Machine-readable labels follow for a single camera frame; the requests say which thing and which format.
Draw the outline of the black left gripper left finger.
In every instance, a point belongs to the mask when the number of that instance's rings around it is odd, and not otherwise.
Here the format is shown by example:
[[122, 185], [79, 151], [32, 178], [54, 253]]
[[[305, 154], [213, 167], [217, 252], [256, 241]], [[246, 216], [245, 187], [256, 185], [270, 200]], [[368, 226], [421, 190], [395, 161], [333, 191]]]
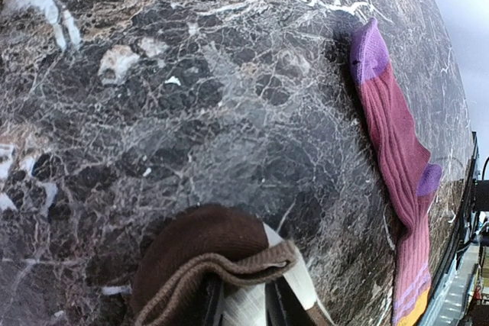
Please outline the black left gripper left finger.
[[219, 326], [222, 324], [224, 308], [224, 282], [218, 276], [208, 276], [205, 281], [205, 295], [202, 325]]

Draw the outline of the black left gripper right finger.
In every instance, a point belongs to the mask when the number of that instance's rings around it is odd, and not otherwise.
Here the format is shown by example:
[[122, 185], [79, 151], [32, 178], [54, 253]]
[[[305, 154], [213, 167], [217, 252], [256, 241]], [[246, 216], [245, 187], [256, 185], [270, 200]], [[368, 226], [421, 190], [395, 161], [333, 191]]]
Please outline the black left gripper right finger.
[[267, 325], [300, 324], [300, 303], [284, 278], [265, 286]]

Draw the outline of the brown and white sock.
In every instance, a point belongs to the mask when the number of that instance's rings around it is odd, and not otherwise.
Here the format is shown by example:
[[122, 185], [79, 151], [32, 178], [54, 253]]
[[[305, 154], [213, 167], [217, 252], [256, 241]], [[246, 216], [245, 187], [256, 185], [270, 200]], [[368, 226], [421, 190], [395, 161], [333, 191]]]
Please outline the brown and white sock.
[[132, 285], [135, 324], [202, 325], [208, 276], [224, 282], [221, 325], [267, 325], [265, 286], [279, 278], [300, 303], [299, 325], [332, 323], [294, 242], [253, 215], [209, 204], [178, 215], [147, 249]]

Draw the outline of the maroon purple orange sock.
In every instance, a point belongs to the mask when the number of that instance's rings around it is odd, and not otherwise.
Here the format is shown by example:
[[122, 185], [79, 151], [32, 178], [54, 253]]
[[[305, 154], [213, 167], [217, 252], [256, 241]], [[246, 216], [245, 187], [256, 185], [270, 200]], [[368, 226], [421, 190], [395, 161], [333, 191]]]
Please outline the maroon purple orange sock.
[[377, 165], [404, 229], [396, 245], [393, 325], [415, 325], [428, 305], [429, 207], [442, 167], [416, 136], [412, 113], [398, 85], [387, 45], [372, 18], [352, 37], [351, 76], [362, 104]]

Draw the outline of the black front table rail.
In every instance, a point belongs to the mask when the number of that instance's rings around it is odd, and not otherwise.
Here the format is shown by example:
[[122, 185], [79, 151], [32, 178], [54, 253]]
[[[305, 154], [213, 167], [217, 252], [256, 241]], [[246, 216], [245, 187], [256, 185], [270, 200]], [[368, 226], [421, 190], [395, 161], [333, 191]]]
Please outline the black front table rail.
[[484, 304], [483, 266], [488, 263], [488, 162], [479, 167], [478, 136], [461, 204], [433, 277], [428, 307], [419, 325], [473, 325], [471, 305]]

